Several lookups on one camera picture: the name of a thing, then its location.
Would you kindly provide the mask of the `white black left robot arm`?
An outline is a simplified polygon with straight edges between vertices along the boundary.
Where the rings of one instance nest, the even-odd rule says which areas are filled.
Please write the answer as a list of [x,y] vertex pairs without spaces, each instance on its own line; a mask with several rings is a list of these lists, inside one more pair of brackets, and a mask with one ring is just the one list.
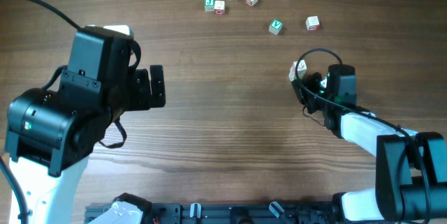
[[50,84],[25,91],[7,113],[5,150],[14,183],[12,223],[68,223],[96,144],[125,112],[166,104],[163,68],[139,68],[141,49],[126,25],[78,29],[69,62]]

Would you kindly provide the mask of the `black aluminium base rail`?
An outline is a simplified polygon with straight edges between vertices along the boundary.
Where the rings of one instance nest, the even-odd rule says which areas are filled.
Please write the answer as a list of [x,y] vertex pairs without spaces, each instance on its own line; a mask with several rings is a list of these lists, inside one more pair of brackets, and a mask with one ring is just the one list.
[[284,204],[193,204],[152,203],[141,197],[123,193],[110,204],[89,206],[85,209],[85,223],[112,223],[119,218],[102,214],[117,214],[120,203],[134,203],[143,210],[139,218],[129,223],[180,224],[180,223],[350,223],[341,208],[341,194],[331,201],[295,202]]

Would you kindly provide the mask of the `plain white picture block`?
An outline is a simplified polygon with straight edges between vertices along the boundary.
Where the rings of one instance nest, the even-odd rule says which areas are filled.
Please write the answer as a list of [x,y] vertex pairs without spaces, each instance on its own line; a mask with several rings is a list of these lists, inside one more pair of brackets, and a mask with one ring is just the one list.
[[295,69],[294,68],[291,68],[290,69],[290,72],[289,72],[289,79],[290,79],[290,81],[293,81],[293,80],[295,80],[296,79],[296,76],[295,76]]

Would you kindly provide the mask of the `white red letter block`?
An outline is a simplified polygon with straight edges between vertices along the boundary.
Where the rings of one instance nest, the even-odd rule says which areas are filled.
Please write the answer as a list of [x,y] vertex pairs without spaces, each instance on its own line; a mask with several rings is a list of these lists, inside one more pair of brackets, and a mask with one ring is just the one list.
[[214,13],[216,15],[224,15],[225,14],[225,1],[216,0],[214,2]]

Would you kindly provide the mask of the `white red picture block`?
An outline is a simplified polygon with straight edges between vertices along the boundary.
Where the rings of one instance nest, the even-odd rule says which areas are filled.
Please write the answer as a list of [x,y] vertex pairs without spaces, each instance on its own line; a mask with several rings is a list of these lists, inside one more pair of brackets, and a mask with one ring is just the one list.
[[320,22],[317,16],[308,17],[305,24],[308,31],[315,31],[320,27]]

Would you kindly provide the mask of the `green V letter block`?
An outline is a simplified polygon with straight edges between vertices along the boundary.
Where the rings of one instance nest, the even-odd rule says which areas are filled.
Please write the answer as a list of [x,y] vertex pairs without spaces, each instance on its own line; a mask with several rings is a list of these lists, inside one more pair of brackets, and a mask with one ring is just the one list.
[[269,32],[278,35],[283,27],[283,22],[274,19],[269,25]]

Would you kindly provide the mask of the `green J letter block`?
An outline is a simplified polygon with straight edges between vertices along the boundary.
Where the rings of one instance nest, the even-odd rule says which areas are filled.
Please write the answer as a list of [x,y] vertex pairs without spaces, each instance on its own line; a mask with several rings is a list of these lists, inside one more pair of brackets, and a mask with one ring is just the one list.
[[205,0],[204,9],[205,12],[214,12],[215,0]]

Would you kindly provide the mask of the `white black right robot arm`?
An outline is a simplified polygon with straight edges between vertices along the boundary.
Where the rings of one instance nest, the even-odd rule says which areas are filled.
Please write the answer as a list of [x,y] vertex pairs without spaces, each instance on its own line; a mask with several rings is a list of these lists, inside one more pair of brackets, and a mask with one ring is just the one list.
[[356,71],[333,64],[327,77],[307,76],[294,62],[289,79],[308,113],[323,113],[323,125],[376,159],[373,188],[340,193],[337,222],[411,222],[446,217],[446,141],[436,132],[392,125],[356,104]]

